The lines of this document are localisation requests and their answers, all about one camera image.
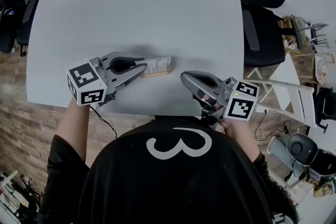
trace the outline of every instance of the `printed number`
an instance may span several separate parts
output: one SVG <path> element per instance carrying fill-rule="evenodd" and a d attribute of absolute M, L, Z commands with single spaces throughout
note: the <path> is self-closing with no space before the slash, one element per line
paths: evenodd
<path fill-rule="evenodd" d="M 156 142 L 155 138 L 151 138 L 147 141 L 146 146 L 150 154 L 152 154 L 157 159 L 170 159 L 174 157 L 177 153 L 180 151 L 183 151 L 185 154 L 187 154 L 190 157 L 200 157 L 207 153 L 211 146 L 212 146 L 212 140 L 211 137 L 204 131 L 198 130 L 198 129 L 190 129 L 190 128 L 174 128 L 175 130 L 185 130 L 190 132 L 195 132 L 199 134 L 201 137 L 204 138 L 205 144 L 203 147 L 201 147 L 198 150 L 194 150 L 190 147 L 188 147 L 186 144 L 184 144 L 183 140 L 180 139 L 176 146 L 174 146 L 171 150 L 166 152 L 161 152 L 155 149 L 154 144 Z"/>

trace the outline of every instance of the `tiled floor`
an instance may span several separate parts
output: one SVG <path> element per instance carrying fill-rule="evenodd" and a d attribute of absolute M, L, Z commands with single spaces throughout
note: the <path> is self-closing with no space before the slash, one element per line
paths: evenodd
<path fill-rule="evenodd" d="M 63 117 L 64 108 L 27 102 L 26 62 L 18 52 L 3 54 L 0 52 L 0 168 L 11 173 L 18 169 L 33 179 L 32 186 L 43 192 L 47 180 L 46 165 L 50 143 L 55 130 Z M 151 121 L 154 117 L 146 115 L 128 115 L 101 113 L 121 135 L 139 125 Z M 249 122 L 254 132 L 263 113 L 254 113 Z M 288 118 L 278 113 L 268 113 L 257 132 L 259 138 L 266 137 L 276 128 L 282 129 Z M 305 127 L 291 120 L 291 132 Z M 101 149 L 114 139 L 113 131 L 92 112 L 89 121 L 87 164 L 91 165 Z M 260 142 L 264 152 L 268 141 Z M 267 156 L 269 166 L 280 176 L 285 177 L 289 170 L 275 158 Z"/>

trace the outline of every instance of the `black device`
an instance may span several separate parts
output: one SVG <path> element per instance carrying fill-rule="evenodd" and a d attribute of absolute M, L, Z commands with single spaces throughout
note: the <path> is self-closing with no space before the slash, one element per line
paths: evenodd
<path fill-rule="evenodd" d="M 285 0 L 240 0 L 244 25 L 244 66 L 265 67 L 285 60 L 282 35 L 294 35 L 298 48 L 302 48 L 299 26 L 292 20 L 293 28 L 278 26 L 281 18 L 267 8 L 278 8 Z"/>
<path fill-rule="evenodd" d="M 318 127 L 324 129 L 323 133 L 327 131 L 328 125 L 323 126 L 322 120 L 334 120 L 336 121 L 336 93 L 333 92 L 333 88 L 320 88 L 319 93 L 314 99 L 315 106 L 315 118 Z"/>
<path fill-rule="evenodd" d="M 287 142 L 289 154 L 309 169 L 309 176 L 321 183 L 330 182 L 336 175 L 336 156 L 318 148 L 317 144 L 304 134 L 293 134 Z"/>

